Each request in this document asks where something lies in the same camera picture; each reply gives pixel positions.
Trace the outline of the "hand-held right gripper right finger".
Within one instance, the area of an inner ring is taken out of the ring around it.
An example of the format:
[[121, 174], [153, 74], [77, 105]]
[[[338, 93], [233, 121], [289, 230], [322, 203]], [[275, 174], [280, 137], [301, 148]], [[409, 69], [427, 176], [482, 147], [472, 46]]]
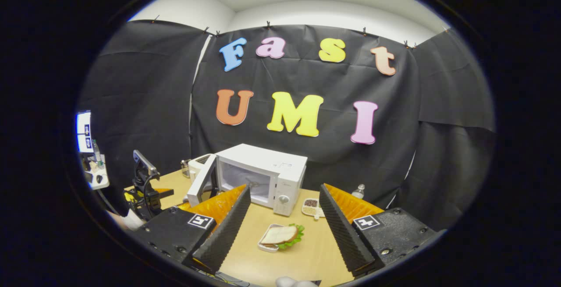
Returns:
[[328, 184], [320, 186], [319, 202], [353, 277], [404, 261], [444, 233], [434, 231], [402, 208], [382, 210]]

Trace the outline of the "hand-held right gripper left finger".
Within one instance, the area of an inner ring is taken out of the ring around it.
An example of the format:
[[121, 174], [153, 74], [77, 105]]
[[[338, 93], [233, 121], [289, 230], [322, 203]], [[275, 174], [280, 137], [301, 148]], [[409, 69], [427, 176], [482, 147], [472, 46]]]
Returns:
[[132, 233], [140, 245], [181, 265], [215, 274], [226, 259], [250, 206], [241, 185], [191, 207], [170, 207]]

